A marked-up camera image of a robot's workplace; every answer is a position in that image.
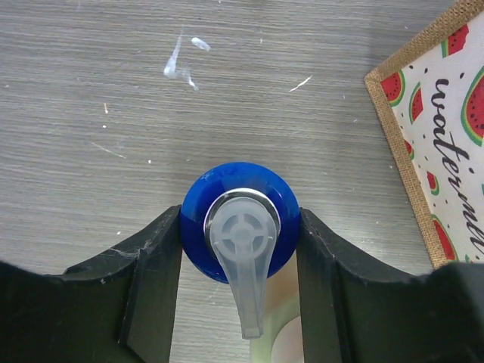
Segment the watermelon print canvas bag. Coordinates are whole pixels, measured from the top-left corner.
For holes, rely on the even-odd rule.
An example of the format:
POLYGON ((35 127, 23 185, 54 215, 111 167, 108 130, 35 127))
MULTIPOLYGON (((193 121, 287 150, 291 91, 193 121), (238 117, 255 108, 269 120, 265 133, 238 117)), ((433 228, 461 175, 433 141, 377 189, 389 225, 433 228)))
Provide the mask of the watermelon print canvas bag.
POLYGON ((483 3, 457 1, 365 77, 430 260, 483 261, 483 3))

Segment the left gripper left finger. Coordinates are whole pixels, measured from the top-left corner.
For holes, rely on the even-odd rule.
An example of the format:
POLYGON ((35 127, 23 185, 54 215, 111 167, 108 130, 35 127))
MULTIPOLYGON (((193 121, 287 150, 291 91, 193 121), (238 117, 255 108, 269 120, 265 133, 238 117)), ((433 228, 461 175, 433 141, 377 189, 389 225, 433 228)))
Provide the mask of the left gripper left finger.
POLYGON ((167 362, 179 207, 60 275, 1 264, 3 362, 167 362))

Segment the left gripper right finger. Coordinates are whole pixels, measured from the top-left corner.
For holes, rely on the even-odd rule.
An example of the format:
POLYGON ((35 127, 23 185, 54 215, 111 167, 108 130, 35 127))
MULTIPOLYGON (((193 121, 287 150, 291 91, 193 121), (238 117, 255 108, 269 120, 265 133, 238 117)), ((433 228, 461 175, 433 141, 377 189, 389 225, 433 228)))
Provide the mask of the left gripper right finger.
POLYGON ((296 249, 307 362, 481 362, 483 266, 411 275, 301 211, 296 249))

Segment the blue pump bottle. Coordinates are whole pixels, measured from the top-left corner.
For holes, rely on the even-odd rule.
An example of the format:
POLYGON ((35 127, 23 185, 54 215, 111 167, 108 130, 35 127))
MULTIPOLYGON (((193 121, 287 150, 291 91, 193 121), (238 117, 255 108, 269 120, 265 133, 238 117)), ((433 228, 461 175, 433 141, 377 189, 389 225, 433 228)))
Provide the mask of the blue pump bottle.
POLYGON ((185 196, 179 216, 183 250, 206 276, 229 284, 244 339, 263 335, 266 281, 293 255, 299 224, 288 183, 255 163, 216 166, 185 196))

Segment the green bottle beige cap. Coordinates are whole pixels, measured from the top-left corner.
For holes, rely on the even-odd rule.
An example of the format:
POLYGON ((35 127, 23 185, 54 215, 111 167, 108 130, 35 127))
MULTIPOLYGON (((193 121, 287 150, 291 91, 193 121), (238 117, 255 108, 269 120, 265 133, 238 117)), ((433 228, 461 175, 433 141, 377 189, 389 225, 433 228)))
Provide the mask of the green bottle beige cap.
POLYGON ((267 280, 264 334, 250 341, 251 362, 303 362, 296 256, 267 280))

